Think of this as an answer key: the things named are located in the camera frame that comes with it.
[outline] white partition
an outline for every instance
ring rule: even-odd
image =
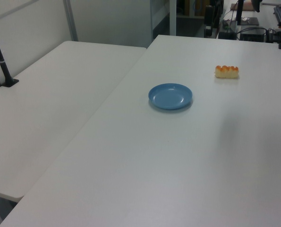
[[[148,47],[151,0],[71,0],[81,42]]]
[[[60,43],[71,40],[63,0],[38,0],[7,15],[30,1],[0,1],[0,48],[11,76],[16,76]]]

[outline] desk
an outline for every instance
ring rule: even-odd
[[[216,79],[218,64],[240,78]],[[172,82],[193,91],[191,107],[151,106],[149,90]],[[12,226],[281,227],[281,50],[158,36],[1,224]]]
[[[225,13],[228,13],[224,19],[225,20],[230,20],[231,19],[231,15],[232,12],[230,11],[230,6],[231,4],[235,4],[237,1],[236,0],[231,0],[229,3],[228,8],[226,9]],[[275,28],[278,27],[278,21],[276,16],[273,14],[274,13],[274,8],[275,6],[271,6],[271,5],[264,5],[264,4],[260,4],[260,12],[256,12],[256,11],[243,11],[242,12],[242,17],[256,17],[258,18],[259,21],[259,26],[264,27],[266,29],[268,28]],[[234,11],[234,15],[233,15],[233,20],[235,20],[237,12]]]
[[[30,190],[144,52],[64,42],[0,88],[0,197]]]

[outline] white table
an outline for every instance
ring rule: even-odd
[[[236,0],[230,0],[229,6],[226,9],[226,13],[228,13],[224,19],[225,20],[231,20],[231,16],[233,11],[230,11],[230,6],[231,4],[236,4]],[[260,12],[256,12],[256,11],[242,11],[242,17],[256,17],[258,18],[259,21],[259,26],[264,27],[266,29],[268,28],[277,28],[278,27],[278,21],[276,16],[273,14],[274,13],[274,8],[275,6],[271,6],[271,5],[264,5],[264,4],[260,4]],[[236,10],[234,11],[234,15],[233,15],[233,20],[235,20],[236,17]]]
[[[144,52],[64,42],[0,88],[0,197],[31,189]]]
[[[240,78],[216,79],[224,64]],[[191,107],[151,106],[161,83],[188,86]],[[158,36],[1,224],[12,226],[281,227],[281,50]]]

